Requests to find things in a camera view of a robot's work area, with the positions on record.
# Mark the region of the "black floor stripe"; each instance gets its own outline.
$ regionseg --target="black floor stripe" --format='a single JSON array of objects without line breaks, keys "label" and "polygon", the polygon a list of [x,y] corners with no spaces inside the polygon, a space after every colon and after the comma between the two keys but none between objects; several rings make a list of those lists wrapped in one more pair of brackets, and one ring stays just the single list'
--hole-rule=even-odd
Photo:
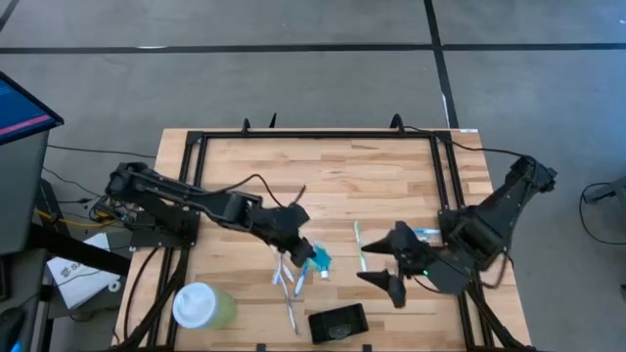
[{"label": "black floor stripe", "polygon": [[450,77],[448,77],[446,59],[444,58],[443,51],[441,49],[441,38],[439,36],[439,28],[437,27],[437,18],[434,14],[432,0],[424,0],[424,7],[426,10],[426,17],[428,19],[428,28],[430,29],[430,39],[432,41],[434,61],[437,65],[437,74],[439,75],[441,94],[445,97],[443,104],[445,104],[446,113],[448,115],[448,127],[459,128],[459,119],[457,118],[457,110],[454,107]]},{"label": "black floor stripe", "polygon": [[443,51],[626,50],[626,43],[444,44]]},{"label": "black floor stripe", "polygon": [[11,17],[11,14],[16,9],[16,7],[18,6],[19,2],[20,2],[20,0],[11,0],[9,5],[7,5],[7,8],[4,10],[4,13],[2,14],[2,17],[0,17],[0,31],[2,31],[4,26],[9,21],[9,18]]},{"label": "black floor stripe", "polygon": [[277,44],[165,47],[0,48],[0,54],[224,54],[308,52],[403,52],[432,50],[430,44]]}]

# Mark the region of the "wooden tabletop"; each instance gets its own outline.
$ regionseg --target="wooden tabletop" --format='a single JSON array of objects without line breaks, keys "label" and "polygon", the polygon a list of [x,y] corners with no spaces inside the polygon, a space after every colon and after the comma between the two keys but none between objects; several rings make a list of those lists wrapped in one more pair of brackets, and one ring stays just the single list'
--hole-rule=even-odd
[{"label": "wooden tabletop", "polygon": [[[158,150],[155,170],[177,178],[187,129],[166,129]],[[452,130],[453,139],[468,147],[480,147],[475,132]],[[443,146],[447,190],[452,190]],[[455,148],[467,204],[481,202],[492,192],[483,153]],[[361,350],[372,344],[382,350],[462,350],[465,348],[457,300],[431,293],[406,282],[407,304],[394,309],[386,293],[355,275],[360,271],[353,222],[361,224],[364,243],[382,238],[396,220],[414,228],[436,228],[440,203],[430,146],[422,139],[223,139],[210,140],[202,186],[218,189],[250,174],[261,174],[279,201],[291,201],[302,185],[306,193],[299,202],[311,220],[302,234],[321,241],[333,258],[330,280],[308,275],[302,294],[294,300],[300,335],[291,329],[283,289],[271,284],[276,257],[270,247],[250,234],[222,229],[202,216],[196,247],[191,251],[186,283],[204,282],[223,288],[238,303],[236,320],[224,330],[179,329],[176,350],[253,350],[265,343],[272,350]],[[495,180],[500,185],[504,180]],[[264,206],[275,203],[259,181],[241,187],[263,196]],[[135,281],[150,249],[138,250],[132,259],[128,283]],[[153,304],[163,249],[153,257],[141,277],[129,312],[132,330]],[[366,254],[368,269],[390,267],[390,256]],[[178,256],[174,256],[172,270]],[[299,270],[289,263],[292,271]],[[496,262],[483,281],[493,282]],[[427,279],[422,281],[430,286]],[[131,285],[126,286],[115,327],[123,338],[124,309]],[[494,312],[521,342],[530,343],[513,270],[509,267],[497,290],[485,296]],[[313,346],[307,316],[354,303],[362,303],[370,331],[342,341]],[[163,343],[171,308],[163,310],[159,343]],[[480,341],[477,313],[470,306],[476,341]]]}]

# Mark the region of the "plastic cup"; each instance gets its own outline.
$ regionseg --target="plastic cup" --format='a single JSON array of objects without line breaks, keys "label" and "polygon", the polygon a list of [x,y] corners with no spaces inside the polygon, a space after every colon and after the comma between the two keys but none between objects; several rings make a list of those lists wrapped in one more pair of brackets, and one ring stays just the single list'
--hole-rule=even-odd
[{"label": "plastic cup", "polygon": [[233,297],[205,283],[192,283],[174,297],[172,313],[185,329],[222,329],[237,315]]}]

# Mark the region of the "concrete floor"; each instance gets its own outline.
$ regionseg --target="concrete floor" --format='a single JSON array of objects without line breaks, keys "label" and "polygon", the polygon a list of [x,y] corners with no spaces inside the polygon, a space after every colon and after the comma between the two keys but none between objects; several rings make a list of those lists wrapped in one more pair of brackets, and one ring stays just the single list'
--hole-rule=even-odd
[{"label": "concrete floor", "polygon": [[[626,42],[623,1],[437,0],[434,8],[444,45]],[[423,1],[20,0],[0,32],[0,52],[365,42],[429,43]],[[626,175],[626,52],[445,52],[445,60],[460,127],[559,172],[557,189],[530,203],[514,237],[534,345],[623,351],[626,248],[588,238],[577,201],[585,185]],[[244,117],[264,126],[274,111],[279,126],[385,126],[395,112],[415,126],[447,126],[430,51],[3,54],[0,69],[66,119],[50,138],[64,146],[155,154],[164,127],[233,127]],[[49,150],[46,166],[101,190],[125,159]],[[487,159],[498,186],[513,160]],[[83,196],[54,185],[60,199]],[[612,205],[588,207],[589,225],[598,237],[626,241]],[[114,319],[105,311],[89,323],[60,320],[54,350],[105,348]]]}]

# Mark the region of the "monitor screen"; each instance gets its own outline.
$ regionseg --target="monitor screen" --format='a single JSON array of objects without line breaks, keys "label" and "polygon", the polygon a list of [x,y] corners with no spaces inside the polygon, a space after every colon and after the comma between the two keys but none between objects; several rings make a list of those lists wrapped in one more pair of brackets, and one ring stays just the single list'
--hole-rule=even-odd
[{"label": "monitor screen", "polygon": [[0,77],[0,145],[59,124],[53,112],[12,83]]}]

